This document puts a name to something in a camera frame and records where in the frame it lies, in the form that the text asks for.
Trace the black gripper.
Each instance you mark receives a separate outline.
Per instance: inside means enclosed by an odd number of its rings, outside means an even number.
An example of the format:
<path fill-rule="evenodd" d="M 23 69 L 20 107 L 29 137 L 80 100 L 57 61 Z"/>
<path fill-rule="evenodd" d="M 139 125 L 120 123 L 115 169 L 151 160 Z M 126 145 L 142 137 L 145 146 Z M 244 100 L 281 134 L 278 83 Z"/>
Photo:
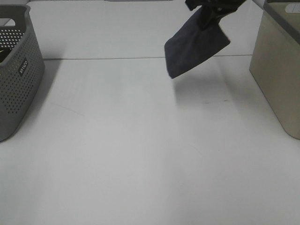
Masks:
<path fill-rule="evenodd" d="M 226 14 L 231 14 L 245 2 L 245 0 L 186 0 L 185 4 L 190 11 L 197 7 L 200 13 L 199 28 L 205 30 L 214 23 L 219 23 Z"/>

